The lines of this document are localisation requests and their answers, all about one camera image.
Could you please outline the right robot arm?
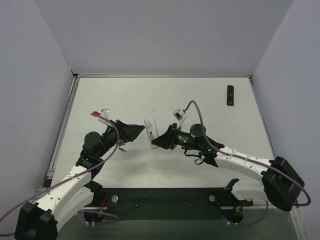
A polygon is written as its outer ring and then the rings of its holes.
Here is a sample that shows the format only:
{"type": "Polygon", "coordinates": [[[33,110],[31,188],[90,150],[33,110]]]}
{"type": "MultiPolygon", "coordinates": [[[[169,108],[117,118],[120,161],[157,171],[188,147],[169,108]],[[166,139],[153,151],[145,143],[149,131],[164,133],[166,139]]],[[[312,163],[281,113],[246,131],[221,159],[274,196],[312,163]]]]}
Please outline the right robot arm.
{"type": "Polygon", "coordinates": [[[206,130],[198,123],[192,125],[189,132],[181,131],[174,123],[151,143],[165,150],[181,146],[185,151],[198,151],[202,163],[230,169],[256,180],[256,183],[238,181],[232,187],[231,192],[239,201],[264,200],[286,212],[297,206],[305,183],[285,158],[265,159],[245,155],[212,140],[205,133],[206,130]]]}

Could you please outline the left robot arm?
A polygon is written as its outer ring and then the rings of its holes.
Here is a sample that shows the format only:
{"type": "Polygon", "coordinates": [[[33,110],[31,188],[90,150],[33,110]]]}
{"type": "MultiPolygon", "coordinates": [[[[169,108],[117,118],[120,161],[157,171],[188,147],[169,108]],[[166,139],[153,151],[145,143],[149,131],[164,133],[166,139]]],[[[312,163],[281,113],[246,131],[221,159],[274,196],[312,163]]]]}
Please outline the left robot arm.
{"type": "Polygon", "coordinates": [[[68,175],[36,202],[26,202],[19,211],[16,240],[55,240],[60,229],[83,207],[101,203],[101,185],[94,182],[105,160],[102,157],[118,148],[119,142],[133,142],[143,125],[108,120],[104,133],[91,131],[84,137],[80,157],[68,175]]]}

